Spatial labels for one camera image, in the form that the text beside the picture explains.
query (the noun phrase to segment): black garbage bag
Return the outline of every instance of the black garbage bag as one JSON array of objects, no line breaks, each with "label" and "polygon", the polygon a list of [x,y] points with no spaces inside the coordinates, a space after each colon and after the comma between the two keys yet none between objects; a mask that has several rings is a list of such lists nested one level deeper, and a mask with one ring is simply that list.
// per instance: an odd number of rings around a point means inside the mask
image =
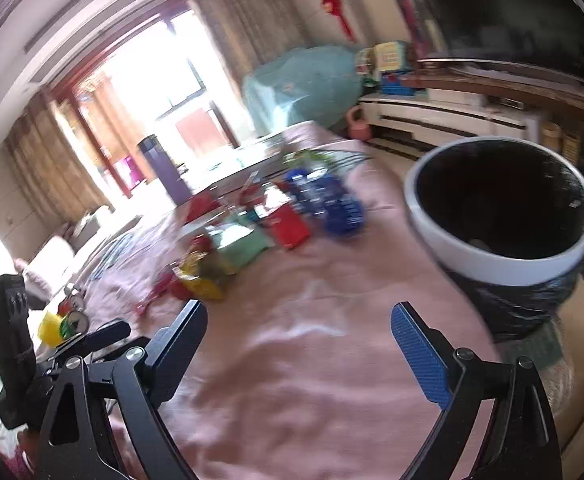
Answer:
[{"label": "black garbage bag", "polygon": [[499,343],[521,339],[550,321],[574,292],[579,276],[584,279],[584,260],[559,277],[530,286],[493,285],[444,270],[472,301]]}]

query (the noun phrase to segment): white bin rim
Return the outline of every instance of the white bin rim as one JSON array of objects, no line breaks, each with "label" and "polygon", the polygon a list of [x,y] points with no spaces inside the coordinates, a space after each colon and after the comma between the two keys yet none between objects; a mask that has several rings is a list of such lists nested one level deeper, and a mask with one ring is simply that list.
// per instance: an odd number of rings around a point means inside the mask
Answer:
[{"label": "white bin rim", "polygon": [[511,137],[473,137],[450,142],[422,156],[410,169],[404,183],[405,201],[412,224],[435,257],[448,269],[466,278],[494,285],[529,286],[543,283],[565,274],[584,259],[584,231],[579,240],[568,250],[547,258],[523,260],[508,258],[476,248],[440,227],[422,208],[417,197],[416,183],[422,169],[450,148],[471,142],[518,142],[532,146],[560,161],[576,176],[584,190],[584,177],[561,155],[529,140]]}]

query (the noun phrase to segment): red toy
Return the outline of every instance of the red toy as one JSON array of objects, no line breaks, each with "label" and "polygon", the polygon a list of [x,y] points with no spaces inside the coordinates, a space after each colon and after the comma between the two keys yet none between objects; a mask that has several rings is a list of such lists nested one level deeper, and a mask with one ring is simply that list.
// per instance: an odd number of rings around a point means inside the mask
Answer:
[{"label": "red toy", "polygon": [[288,250],[298,247],[312,235],[302,216],[290,204],[271,211],[264,224],[270,228],[274,239]]},{"label": "red toy", "polygon": [[172,278],[168,291],[177,300],[181,301],[189,301],[193,297],[192,292],[176,276]]},{"label": "red toy", "polygon": [[147,312],[148,307],[152,303],[158,300],[163,294],[168,292],[168,290],[171,290],[170,284],[172,283],[172,280],[176,279],[174,271],[172,270],[172,265],[176,264],[165,266],[163,267],[161,272],[159,272],[159,274],[154,280],[154,283],[152,284],[152,290],[150,291],[150,294],[148,294],[147,297],[136,306],[135,311],[137,316],[139,317],[144,316]]},{"label": "red toy", "polygon": [[212,251],[212,239],[208,235],[198,235],[192,238],[188,254],[192,251],[199,251],[201,253],[209,253]]},{"label": "red toy", "polygon": [[201,216],[214,211],[214,209],[221,207],[221,203],[216,199],[214,194],[209,190],[201,191],[186,202],[186,212],[184,223],[190,222],[200,218]]}]

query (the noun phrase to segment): black trash bin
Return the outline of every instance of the black trash bin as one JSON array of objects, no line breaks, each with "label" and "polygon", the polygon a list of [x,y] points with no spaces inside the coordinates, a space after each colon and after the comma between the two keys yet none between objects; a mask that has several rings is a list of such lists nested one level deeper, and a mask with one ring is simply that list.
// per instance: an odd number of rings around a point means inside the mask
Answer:
[{"label": "black trash bin", "polygon": [[497,341],[539,327],[584,275],[584,177],[547,148],[453,142],[410,170],[405,197],[413,227]]}]

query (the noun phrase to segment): screw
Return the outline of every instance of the screw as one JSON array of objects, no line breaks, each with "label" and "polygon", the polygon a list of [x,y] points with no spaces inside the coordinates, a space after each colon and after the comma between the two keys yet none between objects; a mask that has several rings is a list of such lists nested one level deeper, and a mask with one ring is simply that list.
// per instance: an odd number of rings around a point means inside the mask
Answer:
[{"label": "screw", "polygon": [[534,366],[534,363],[529,357],[522,356],[518,358],[518,365],[526,370],[530,370]]},{"label": "screw", "polygon": [[463,361],[471,361],[474,359],[474,352],[472,352],[469,348],[457,349],[456,355],[459,357],[459,359],[463,359]]},{"label": "screw", "polygon": [[126,359],[128,361],[136,361],[143,355],[143,349],[135,346],[126,352]]},{"label": "screw", "polygon": [[66,361],[66,368],[70,368],[70,370],[74,370],[78,365],[81,364],[82,359],[80,357],[70,357]]}]

